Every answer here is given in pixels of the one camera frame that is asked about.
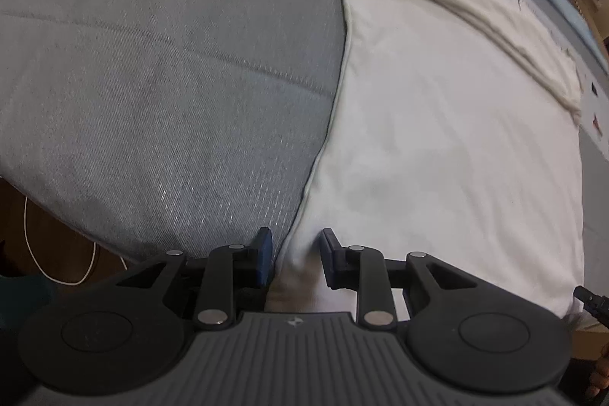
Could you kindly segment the grey quilted mattress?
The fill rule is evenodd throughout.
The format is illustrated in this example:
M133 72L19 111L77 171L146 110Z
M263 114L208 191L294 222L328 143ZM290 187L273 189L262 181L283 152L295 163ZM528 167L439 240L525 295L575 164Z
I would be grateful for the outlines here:
M1 0L1 173L131 259L281 244L324 142L341 0Z

